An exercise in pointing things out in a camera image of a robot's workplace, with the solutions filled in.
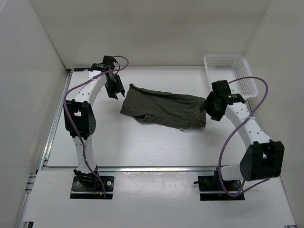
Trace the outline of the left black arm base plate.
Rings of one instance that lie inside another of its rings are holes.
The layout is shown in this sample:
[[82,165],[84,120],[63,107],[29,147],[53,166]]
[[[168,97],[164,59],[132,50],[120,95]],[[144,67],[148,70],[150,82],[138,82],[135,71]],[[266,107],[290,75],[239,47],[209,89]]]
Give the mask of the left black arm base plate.
[[111,200],[114,192],[114,176],[100,176],[103,181],[105,192],[101,190],[101,184],[95,183],[93,186],[83,184],[79,181],[78,177],[74,176],[70,199],[82,199],[82,200]]

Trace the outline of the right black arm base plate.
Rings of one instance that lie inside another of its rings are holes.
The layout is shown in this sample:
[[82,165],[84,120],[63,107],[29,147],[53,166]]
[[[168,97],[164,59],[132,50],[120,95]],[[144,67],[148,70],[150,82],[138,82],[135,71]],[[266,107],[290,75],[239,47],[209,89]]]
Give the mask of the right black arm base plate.
[[[236,193],[241,188],[241,181],[223,181],[225,188]],[[200,201],[240,201],[245,200],[244,195],[231,197],[225,193],[219,180],[214,176],[198,176],[198,180],[193,183],[199,187]]]

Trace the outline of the olive green shorts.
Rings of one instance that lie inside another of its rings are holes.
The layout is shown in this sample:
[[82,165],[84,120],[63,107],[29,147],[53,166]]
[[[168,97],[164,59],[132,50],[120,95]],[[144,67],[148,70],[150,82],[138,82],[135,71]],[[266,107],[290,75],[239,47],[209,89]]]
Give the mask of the olive green shorts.
[[200,111],[205,98],[148,90],[130,84],[120,113],[144,124],[158,124],[181,131],[206,127]]

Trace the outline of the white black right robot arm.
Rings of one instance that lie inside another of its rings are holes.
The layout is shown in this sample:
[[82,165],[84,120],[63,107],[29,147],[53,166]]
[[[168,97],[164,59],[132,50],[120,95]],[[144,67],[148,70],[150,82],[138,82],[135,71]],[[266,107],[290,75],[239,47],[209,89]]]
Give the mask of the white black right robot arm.
[[218,175],[213,178],[214,186],[226,189],[231,180],[256,181],[276,178],[281,174],[285,147],[280,141],[273,141],[256,123],[249,113],[241,94],[233,94],[228,81],[211,84],[212,91],[200,107],[212,120],[220,121],[226,116],[235,126],[243,140],[246,152],[238,164],[219,165]]

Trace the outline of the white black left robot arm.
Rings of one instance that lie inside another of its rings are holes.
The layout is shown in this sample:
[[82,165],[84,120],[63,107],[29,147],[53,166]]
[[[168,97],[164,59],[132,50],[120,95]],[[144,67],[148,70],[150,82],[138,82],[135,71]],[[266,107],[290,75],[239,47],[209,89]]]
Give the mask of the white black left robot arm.
[[93,104],[102,88],[109,98],[125,95],[119,72],[125,68],[118,62],[119,56],[104,56],[102,62],[89,68],[87,80],[69,89],[63,101],[65,128],[72,137],[77,153],[78,168],[74,171],[78,181],[90,191],[106,192],[94,159],[92,135],[96,129]]

